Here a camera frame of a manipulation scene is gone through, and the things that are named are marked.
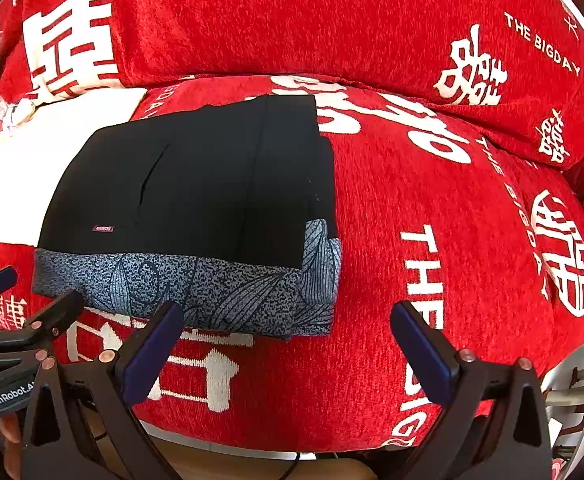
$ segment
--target red cushion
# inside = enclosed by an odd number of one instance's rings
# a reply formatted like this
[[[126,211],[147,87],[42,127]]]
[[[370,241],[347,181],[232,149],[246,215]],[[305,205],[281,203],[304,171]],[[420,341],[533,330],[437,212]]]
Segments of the red cushion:
[[[535,236],[530,204],[546,189],[560,197],[583,241],[584,212],[556,170],[526,173],[526,163],[472,124],[396,95],[291,76],[154,89],[133,119],[286,91],[316,96],[320,129],[334,149],[343,263],[332,334],[285,343],[186,330],[150,394],[156,400],[137,407],[143,420],[256,449],[409,446],[437,410],[390,334],[395,302],[421,302],[415,305],[429,323],[458,348],[506,363],[525,355],[539,373],[584,340],[584,312],[570,314],[537,265],[544,251],[567,249]],[[20,275],[4,295],[6,328],[20,319],[15,304],[27,316],[46,302],[29,292],[32,251],[0,244],[0,267],[13,264]],[[584,251],[581,257],[584,267]],[[63,359],[93,358],[120,344],[131,325],[139,326],[86,313],[57,351]]]
[[[560,0],[3,0],[0,35],[13,102],[315,73],[424,98],[531,160],[584,155],[584,31]]]

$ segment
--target screw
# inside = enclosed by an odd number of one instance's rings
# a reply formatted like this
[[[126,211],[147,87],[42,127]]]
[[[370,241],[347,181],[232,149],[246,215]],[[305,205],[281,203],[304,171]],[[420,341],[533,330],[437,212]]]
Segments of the screw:
[[[99,354],[99,361],[102,363],[111,363],[114,361],[114,358],[117,356],[117,353],[114,350],[104,350]]]
[[[458,355],[466,363],[471,363],[473,361],[476,361],[476,355],[469,348],[461,348],[458,351]]]
[[[523,368],[524,370],[531,370],[532,369],[532,361],[527,357],[521,357],[518,359],[518,365]]]
[[[48,357],[41,363],[41,368],[43,368],[44,370],[50,370],[50,368],[53,368],[55,364],[56,359],[54,359],[53,357]]]

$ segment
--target gray leaf-patterned fabric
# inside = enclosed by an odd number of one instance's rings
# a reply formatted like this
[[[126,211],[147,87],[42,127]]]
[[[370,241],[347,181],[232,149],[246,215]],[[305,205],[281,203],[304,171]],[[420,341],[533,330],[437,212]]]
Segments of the gray leaf-patterned fabric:
[[[149,318],[166,300],[184,324],[287,339],[330,333],[341,271],[341,243],[326,222],[306,224],[301,269],[173,254],[69,254],[37,249],[32,289],[56,298],[70,289],[86,304]]]

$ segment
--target patterned fabric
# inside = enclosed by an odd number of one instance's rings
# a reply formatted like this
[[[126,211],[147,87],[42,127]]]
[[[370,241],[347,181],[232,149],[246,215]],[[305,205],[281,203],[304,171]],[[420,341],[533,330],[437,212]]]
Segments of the patterned fabric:
[[[68,254],[37,249],[33,291],[79,290],[86,304],[149,318],[166,300],[185,326],[288,338],[330,333],[341,243],[323,219],[306,224],[302,269],[172,254]]]

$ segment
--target leaf pattern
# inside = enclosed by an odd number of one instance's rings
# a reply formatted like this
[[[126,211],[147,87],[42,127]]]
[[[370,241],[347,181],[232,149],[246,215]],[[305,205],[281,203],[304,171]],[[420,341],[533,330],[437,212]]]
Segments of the leaf pattern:
[[[86,304],[149,318],[166,300],[184,325],[289,338],[330,333],[341,243],[325,220],[306,223],[301,269],[254,266],[173,254],[35,252],[33,291],[52,298],[70,288]]]
[[[282,273],[261,276],[233,290],[212,317],[212,328],[223,326],[223,330],[230,332],[240,330],[274,290],[281,277]]]
[[[299,292],[307,304],[333,303],[336,278],[341,267],[341,244],[330,243],[325,220],[308,222],[304,266],[299,279]]]
[[[110,276],[110,302],[114,312],[132,316],[132,303],[126,270],[123,267],[123,256],[117,262]]]

